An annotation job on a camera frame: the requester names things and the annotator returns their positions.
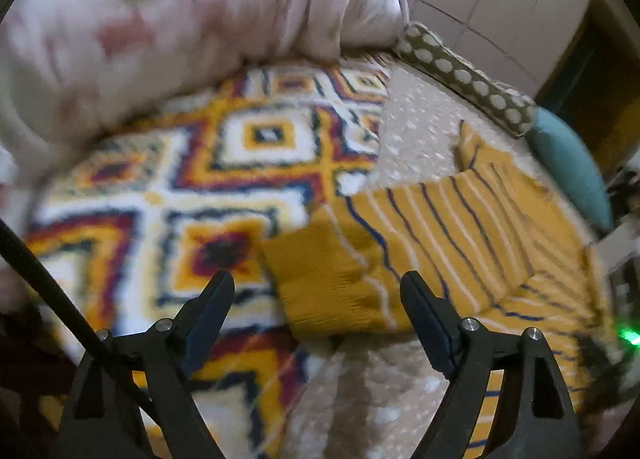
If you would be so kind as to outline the colourful geometric pattern blanket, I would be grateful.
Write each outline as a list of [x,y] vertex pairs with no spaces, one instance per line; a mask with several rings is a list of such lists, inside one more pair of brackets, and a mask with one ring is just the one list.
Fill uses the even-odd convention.
[[230,458],[277,456],[329,354],[292,335],[262,242],[359,192],[378,160],[393,60],[285,60],[154,105],[53,176],[26,235],[93,328],[128,335],[228,271],[235,297],[194,399]]

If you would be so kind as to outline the teal knit cushion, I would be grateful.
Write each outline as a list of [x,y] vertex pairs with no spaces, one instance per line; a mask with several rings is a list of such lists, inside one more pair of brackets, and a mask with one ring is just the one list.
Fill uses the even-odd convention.
[[614,230],[614,216],[602,174],[589,149],[561,118],[539,107],[525,135],[536,159],[546,168],[564,196],[595,230]]

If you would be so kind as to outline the dark wooden door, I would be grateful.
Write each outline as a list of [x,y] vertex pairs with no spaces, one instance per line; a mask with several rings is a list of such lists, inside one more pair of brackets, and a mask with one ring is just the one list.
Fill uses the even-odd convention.
[[536,96],[582,139],[604,178],[639,147],[639,49],[603,0],[591,0]]

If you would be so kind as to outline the olive polka dot pillow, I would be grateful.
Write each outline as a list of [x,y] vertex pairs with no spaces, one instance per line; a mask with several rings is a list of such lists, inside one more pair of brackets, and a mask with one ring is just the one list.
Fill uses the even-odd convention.
[[398,38],[394,52],[405,64],[454,91],[512,138],[522,138],[536,123],[538,106],[532,97],[490,78],[458,55],[421,23],[412,22]]

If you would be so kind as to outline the pink floral folded duvet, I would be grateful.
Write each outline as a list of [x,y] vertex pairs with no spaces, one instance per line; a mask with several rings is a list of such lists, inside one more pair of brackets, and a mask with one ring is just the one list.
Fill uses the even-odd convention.
[[1,143],[20,180],[160,98],[247,63],[387,48],[406,0],[15,0],[1,23]]

